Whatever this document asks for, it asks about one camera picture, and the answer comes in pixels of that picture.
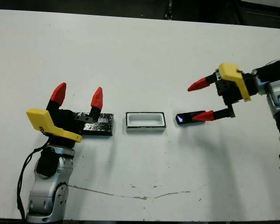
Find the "white tabletop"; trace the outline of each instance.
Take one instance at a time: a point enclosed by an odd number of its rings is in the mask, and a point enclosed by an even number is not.
[[[89,111],[101,86],[115,126],[76,144],[65,219],[280,219],[279,133],[265,96],[235,104],[233,119],[175,121],[225,108],[215,85],[186,91],[222,62],[250,72],[279,58],[279,29],[0,10],[0,217],[20,218],[20,170],[46,140],[25,111],[46,108],[66,82],[63,108]],[[166,130],[126,133],[125,112],[139,111],[164,112]],[[25,171],[25,208],[38,158]]]

